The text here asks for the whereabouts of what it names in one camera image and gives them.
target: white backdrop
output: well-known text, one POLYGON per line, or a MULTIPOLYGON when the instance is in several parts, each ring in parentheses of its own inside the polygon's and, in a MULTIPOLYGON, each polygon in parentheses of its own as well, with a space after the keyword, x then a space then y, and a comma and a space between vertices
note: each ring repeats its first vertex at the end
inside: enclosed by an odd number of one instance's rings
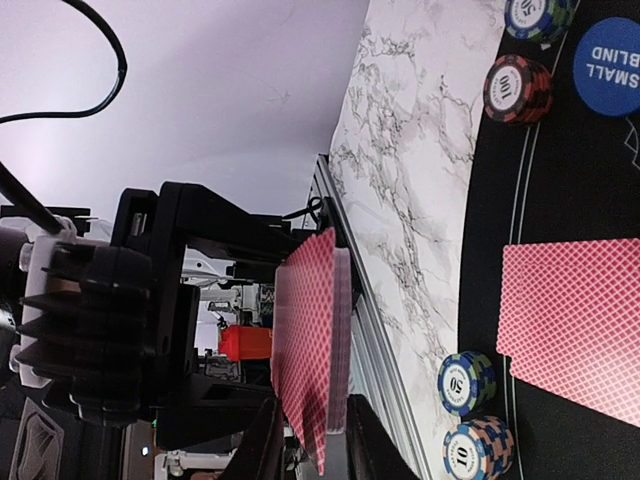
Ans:
MULTIPOLYGON (((368 0, 88 3, 127 54, 118 99, 89 119, 0 126, 0 159, 44 203, 112 219, 123 188, 171 179, 252 213, 301 207, 368 0)), ((115 69, 106 40, 71 7, 0 2, 0 115, 93 106, 115 69)))

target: gray marble vein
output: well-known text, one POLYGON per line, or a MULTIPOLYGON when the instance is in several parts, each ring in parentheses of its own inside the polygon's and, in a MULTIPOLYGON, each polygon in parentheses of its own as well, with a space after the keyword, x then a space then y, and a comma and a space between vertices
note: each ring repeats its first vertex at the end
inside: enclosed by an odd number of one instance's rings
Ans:
POLYGON ((456 349, 460 250, 482 85, 503 0, 371 0, 331 148, 434 478, 453 424, 440 362, 456 349))

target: marble table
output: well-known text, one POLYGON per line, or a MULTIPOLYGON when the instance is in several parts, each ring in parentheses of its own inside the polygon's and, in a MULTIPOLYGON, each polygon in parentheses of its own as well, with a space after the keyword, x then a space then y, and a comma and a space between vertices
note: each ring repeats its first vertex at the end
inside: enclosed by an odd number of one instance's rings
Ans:
POLYGON ((371 0, 330 152, 434 480, 447 478, 442 438, 455 422, 436 377, 457 347, 467 190, 503 8, 371 0))

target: black table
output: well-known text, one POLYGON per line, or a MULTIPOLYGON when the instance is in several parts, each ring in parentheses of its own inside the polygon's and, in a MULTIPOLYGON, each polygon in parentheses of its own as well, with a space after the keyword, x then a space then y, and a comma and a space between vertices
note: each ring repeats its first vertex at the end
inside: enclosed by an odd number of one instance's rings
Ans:
POLYGON ((513 381, 508 361, 495 351, 505 245, 640 236, 640 116, 599 116, 573 85, 580 39, 612 16, 640 21, 640 2, 582 0, 565 43, 545 51, 505 35, 498 55, 517 53, 555 69, 556 101, 539 126, 509 127, 485 117, 480 127, 464 234, 459 349, 485 352, 497 367, 501 388, 486 413, 509 418, 521 452, 522 467, 516 460, 506 478, 640 476, 640 429, 513 381))

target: red object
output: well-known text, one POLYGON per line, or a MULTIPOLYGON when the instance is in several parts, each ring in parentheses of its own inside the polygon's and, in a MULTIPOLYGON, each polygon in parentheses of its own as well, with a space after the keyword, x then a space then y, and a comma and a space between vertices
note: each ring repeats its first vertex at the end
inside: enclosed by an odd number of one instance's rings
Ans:
POLYGON ((276 271, 271 365, 284 413, 321 475, 327 435, 346 422, 350 315, 349 252, 329 229, 276 271))
POLYGON ((231 325, 221 333, 218 351, 232 362, 271 358, 272 332, 270 328, 231 325))
POLYGON ((511 375, 640 427, 640 240, 505 248, 511 375))

